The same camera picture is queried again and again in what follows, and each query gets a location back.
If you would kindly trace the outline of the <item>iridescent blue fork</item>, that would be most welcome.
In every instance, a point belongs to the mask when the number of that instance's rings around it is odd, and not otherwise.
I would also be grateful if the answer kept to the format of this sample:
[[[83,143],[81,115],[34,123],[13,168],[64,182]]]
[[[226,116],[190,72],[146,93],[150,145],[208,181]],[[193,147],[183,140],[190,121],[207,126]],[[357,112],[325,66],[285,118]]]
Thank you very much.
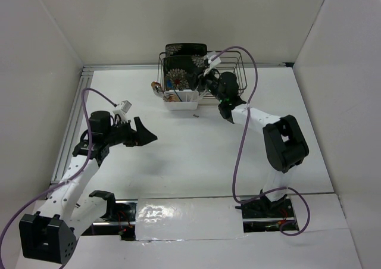
[[[167,81],[167,87],[172,89],[173,92],[176,94],[176,96],[178,97],[179,101],[182,102],[183,100],[181,99],[181,97],[179,96],[179,94],[177,93],[177,91],[175,90],[175,88],[173,87],[172,83],[170,80]]]

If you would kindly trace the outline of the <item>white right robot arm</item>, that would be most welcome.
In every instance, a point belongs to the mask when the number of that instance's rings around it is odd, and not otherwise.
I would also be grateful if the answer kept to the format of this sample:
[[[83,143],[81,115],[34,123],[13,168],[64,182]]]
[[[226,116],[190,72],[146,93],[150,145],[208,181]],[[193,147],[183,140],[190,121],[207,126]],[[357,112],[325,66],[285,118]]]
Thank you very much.
[[[279,117],[250,107],[239,94],[237,78],[232,72],[199,70],[187,76],[193,90],[206,90],[219,101],[220,115],[232,124],[243,126],[243,136],[249,129],[264,139],[267,161],[271,166],[265,186],[258,196],[240,201],[236,195],[239,166],[235,165],[232,180],[233,199],[241,205],[257,205],[262,214],[274,216],[286,199],[293,168],[300,165],[309,154],[301,128],[292,115]]]

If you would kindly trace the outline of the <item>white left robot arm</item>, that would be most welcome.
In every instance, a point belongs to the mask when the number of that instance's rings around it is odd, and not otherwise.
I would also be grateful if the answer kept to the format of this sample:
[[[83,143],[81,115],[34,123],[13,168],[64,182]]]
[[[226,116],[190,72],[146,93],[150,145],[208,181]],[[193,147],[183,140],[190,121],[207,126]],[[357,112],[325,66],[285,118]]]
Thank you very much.
[[[79,237],[97,219],[110,221],[117,215],[115,195],[94,190],[80,197],[110,153],[110,147],[145,146],[158,138],[139,117],[133,121],[112,121],[108,111],[95,111],[74,147],[63,186],[53,191],[34,213],[19,222],[22,253],[25,258],[65,265],[74,254]]]

